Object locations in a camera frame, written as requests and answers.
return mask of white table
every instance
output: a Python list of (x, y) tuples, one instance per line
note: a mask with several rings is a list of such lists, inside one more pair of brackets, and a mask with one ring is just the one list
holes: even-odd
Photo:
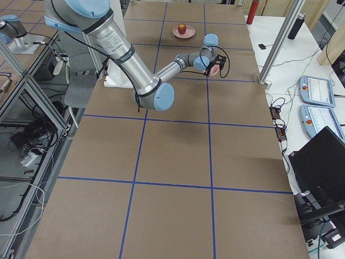
[[(283, 17), (264, 17), (257, 16), (255, 17), (253, 24), (248, 25), (248, 30), (255, 51), (256, 60), (261, 70), (261, 66), (265, 64), (265, 60), (272, 48), (268, 46), (266, 50), (261, 50), (258, 44), (271, 45), (274, 43), (275, 38), (281, 28), (281, 25), (284, 21)], [(308, 27), (303, 24), (299, 33), (297, 34), (295, 40), (286, 39), (284, 45), (275, 61), (275, 64), (280, 64), (289, 60), (300, 60), (308, 56), (313, 55), (319, 49), (318, 44), (313, 38)], [(320, 78), (329, 78), (333, 69), (330, 66), (320, 66), (316, 60), (321, 50), (319, 50), (313, 58), (307, 58), (303, 61), (293, 61), (290, 63), (285, 63), (284, 65), (273, 67), (270, 71), (267, 80), (270, 80), (273, 84), (269, 90), (266, 90), (267, 102), (271, 103), (271, 96), (273, 100), (283, 97), (286, 101), (290, 100), (289, 95), (286, 93), (286, 90), (293, 86), (299, 78), (305, 74), (314, 77)], [(345, 95), (345, 89), (338, 80), (335, 73), (331, 74), (332, 80), (335, 82), (333, 86), (333, 91), (335, 94)], [(294, 93), (295, 87), (290, 88), (292, 94)], [(336, 106), (334, 108), (335, 114), (338, 118), (340, 124), (345, 124), (345, 98), (336, 98)], [(292, 151), (298, 151), (303, 147), (309, 140), (310, 137), (305, 132), (300, 115), (299, 115), (299, 106), (303, 104), (302, 99), (299, 95), (298, 89), (296, 90), (296, 95), (294, 101), (291, 105), (284, 105), (282, 107), (280, 116), (287, 123), (287, 140), (288, 146), (286, 155), (289, 155)], [(292, 171), (289, 173), (289, 180), (292, 191), (297, 193), (299, 191), (296, 184), (296, 180)], [(309, 251), (313, 250), (317, 246), (308, 248)], [(317, 258), (317, 252), (310, 253), (310, 259)], [(345, 258), (345, 243), (340, 245), (335, 249), (321, 248), (320, 257), (322, 259), (341, 259)]]

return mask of red bottle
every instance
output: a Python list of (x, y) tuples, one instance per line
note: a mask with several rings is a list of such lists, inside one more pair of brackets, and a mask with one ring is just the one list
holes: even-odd
[(259, 0), (253, 0), (252, 6), (250, 7), (247, 24), (252, 24), (255, 16), (255, 12), (257, 11), (259, 5)]

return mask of pink plate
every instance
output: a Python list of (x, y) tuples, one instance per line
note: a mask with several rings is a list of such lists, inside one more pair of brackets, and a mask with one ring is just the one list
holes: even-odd
[(195, 29), (192, 26), (187, 25), (187, 29), (185, 31), (185, 34), (179, 34), (178, 33), (178, 26), (176, 26), (175, 28), (173, 28), (172, 32), (173, 34), (180, 39), (189, 39), (191, 37), (193, 37), (193, 35), (195, 34)]

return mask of black bottle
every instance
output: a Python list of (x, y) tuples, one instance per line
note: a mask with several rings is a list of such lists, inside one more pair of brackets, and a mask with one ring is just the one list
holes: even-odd
[(306, 14), (304, 12), (298, 14), (298, 17), (297, 17), (295, 23), (293, 24), (289, 35), (287, 36), (288, 39), (294, 39), (296, 37), (298, 31), (300, 30), (300, 28), (304, 22), (305, 16), (306, 16)]

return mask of red apple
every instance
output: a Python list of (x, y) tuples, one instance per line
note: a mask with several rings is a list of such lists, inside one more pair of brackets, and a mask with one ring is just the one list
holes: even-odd
[(179, 34), (185, 34), (185, 31), (187, 30), (187, 25), (181, 23), (178, 25), (177, 30)]

